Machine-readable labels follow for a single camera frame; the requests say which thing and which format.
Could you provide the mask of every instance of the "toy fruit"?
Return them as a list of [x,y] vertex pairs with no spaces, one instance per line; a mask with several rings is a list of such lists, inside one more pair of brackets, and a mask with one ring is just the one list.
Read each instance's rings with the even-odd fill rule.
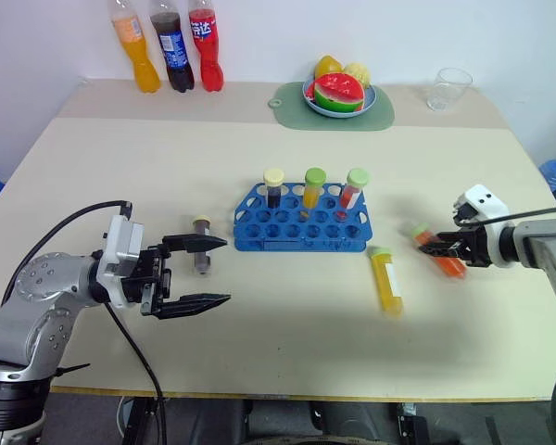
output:
[[362,65],[361,63],[348,63],[344,68],[346,74],[350,74],[360,83],[364,88],[367,88],[371,84],[371,73],[369,69]]
[[349,74],[332,72],[315,80],[314,96],[321,108],[349,113],[362,108],[364,88]]
[[323,56],[317,65],[315,65],[315,79],[330,72],[342,72],[342,64],[331,56]]

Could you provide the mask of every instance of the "blue plate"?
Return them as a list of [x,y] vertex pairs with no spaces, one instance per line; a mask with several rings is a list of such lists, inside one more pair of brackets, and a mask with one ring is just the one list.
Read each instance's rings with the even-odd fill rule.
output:
[[323,116],[327,116],[328,118],[339,118],[339,119],[353,118],[355,116],[359,116],[360,114],[364,113],[367,109],[372,107],[376,102],[377,92],[374,89],[374,86],[369,85],[367,88],[364,89],[364,105],[362,106],[362,109],[359,109],[358,111],[352,111],[350,113],[339,113],[337,111],[330,111],[329,109],[321,108],[317,106],[315,102],[313,102],[305,95],[305,92],[309,88],[309,85],[312,84],[313,80],[314,79],[310,77],[307,79],[305,83],[303,83],[303,97],[305,98],[305,102],[307,102],[307,105],[309,105],[319,114],[322,114]]

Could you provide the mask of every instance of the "table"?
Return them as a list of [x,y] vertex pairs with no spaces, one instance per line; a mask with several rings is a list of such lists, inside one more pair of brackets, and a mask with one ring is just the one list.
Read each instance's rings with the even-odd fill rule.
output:
[[[51,121],[0,196],[0,298],[24,253],[85,205],[128,199],[143,246],[189,232],[205,213],[229,246],[208,278],[171,257],[171,294],[229,292],[219,308],[159,321],[121,314],[170,397],[360,401],[547,399],[556,377],[556,298],[545,274],[469,269],[441,276],[399,231],[408,220],[454,230],[452,204],[482,183],[513,211],[555,205],[536,167],[494,107],[471,90],[455,111],[430,112],[408,86],[384,87],[397,113],[377,133],[298,132],[272,122],[276,84],[227,83],[223,93],[156,95],[125,81],[90,81]],[[233,211],[269,166],[299,181],[320,164],[343,181],[362,166],[370,244],[393,249],[405,312],[381,312],[365,254],[239,252]],[[113,212],[96,212],[45,251],[102,246]],[[80,315],[63,364],[89,368],[54,391],[151,394],[144,370],[104,308]]]

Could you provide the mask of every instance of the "blue test tube rack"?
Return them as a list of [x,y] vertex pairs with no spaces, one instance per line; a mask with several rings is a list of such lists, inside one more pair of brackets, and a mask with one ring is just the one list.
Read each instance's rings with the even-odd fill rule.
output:
[[234,245],[242,251],[362,252],[373,237],[361,193],[352,209],[340,206],[343,184],[326,183],[319,204],[302,206],[302,183],[283,184],[280,207],[269,209],[265,185],[255,184],[234,211]]

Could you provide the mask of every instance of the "toy watermelon slice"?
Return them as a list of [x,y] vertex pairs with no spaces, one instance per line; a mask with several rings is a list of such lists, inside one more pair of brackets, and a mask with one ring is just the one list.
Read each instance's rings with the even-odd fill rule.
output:
[[364,88],[349,74],[330,72],[316,79],[314,85],[315,103],[319,107],[340,113],[362,109]]

